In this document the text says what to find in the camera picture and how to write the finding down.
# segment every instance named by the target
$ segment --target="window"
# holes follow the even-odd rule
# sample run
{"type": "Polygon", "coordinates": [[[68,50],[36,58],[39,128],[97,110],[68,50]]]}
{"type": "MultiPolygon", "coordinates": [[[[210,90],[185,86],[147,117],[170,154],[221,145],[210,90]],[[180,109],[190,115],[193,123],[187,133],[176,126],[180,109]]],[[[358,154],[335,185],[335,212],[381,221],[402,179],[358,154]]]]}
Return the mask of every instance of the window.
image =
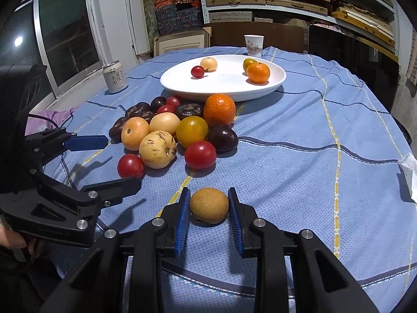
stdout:
{"type": "Polygon", "coordinates": [[[85,0],[39,0],[39,22],[58,86],[99,62],[85,0]]]}
{"type": "MultiPolygon", "coordinates": [[[[0,34],[0,66],[10,64],[42,64],[33,25],[33,2],[19,8],[4,25],[0,34]]],[[[40,81],[35,103],[51,93],[46,77],[40,81]]]]}

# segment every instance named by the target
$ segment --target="white can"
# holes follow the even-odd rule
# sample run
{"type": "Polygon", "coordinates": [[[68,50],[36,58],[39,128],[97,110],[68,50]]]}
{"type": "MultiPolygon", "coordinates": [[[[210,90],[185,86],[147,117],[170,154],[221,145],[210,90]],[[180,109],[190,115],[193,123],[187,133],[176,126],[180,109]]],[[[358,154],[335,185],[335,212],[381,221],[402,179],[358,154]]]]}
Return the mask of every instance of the white can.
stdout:
{"type": "Polygon", "coordinates": [[[128,86],[123,66],[119,61],[115,61],[104,66],[103,75],[110,94],[122,91],[128,86]]]}
{"type": "Polygon", "coordinates": [[[261,57],[263,47],[262,35],[245,35],[246,48],[249,56],[261,57]]]}

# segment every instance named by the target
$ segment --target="paper cup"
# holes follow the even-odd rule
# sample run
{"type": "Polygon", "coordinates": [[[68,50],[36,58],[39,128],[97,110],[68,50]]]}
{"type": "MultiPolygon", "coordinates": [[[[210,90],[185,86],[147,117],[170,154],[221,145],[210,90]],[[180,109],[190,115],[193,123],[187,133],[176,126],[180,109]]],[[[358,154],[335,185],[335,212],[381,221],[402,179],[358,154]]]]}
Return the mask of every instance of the paper cup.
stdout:
{"type": "Polygon", "coordinates": [[[249,56],[262,56],[263,35],[245,35],[245,42],[249,56]]]}

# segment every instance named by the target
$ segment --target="pink fabric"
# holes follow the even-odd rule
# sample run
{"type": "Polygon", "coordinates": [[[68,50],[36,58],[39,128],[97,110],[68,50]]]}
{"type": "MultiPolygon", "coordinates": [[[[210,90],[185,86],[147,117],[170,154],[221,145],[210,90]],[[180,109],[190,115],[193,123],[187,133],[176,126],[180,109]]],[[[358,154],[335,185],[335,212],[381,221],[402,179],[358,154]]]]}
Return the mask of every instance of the pink fabric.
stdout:
{"type": "MultiPolygon", "coordinates": [[[[66,111],[41,111],[38,113],[38,115],[44,116],[48,119],[51,119],[56,122],[58,126],[61,126],[65,120],[67,120],[72,113],[77,109],[78,107],[74,107],[71,109],[68,109],[66,111]]],[[[42,119],[36,119],[36,118],[28,118],[28,122],[26,124],[26,132],[25,135],[33,134],[36,132],[43,131],[45,129],[53,129],[55,126],[50,123],[49,121],[42,120],[42,119]]]]}

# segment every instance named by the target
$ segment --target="picture frame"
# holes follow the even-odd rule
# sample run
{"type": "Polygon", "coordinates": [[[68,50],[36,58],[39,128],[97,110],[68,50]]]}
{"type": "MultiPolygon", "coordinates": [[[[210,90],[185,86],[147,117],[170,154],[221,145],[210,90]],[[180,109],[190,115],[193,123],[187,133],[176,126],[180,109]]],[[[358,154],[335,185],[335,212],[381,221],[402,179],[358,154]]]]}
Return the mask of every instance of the picture frame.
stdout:
{"type": "Polygon", "coordinates": [[[154,57],[187,48],[210,47],[211,27],[163,35],[154,39],[154,57]]]}

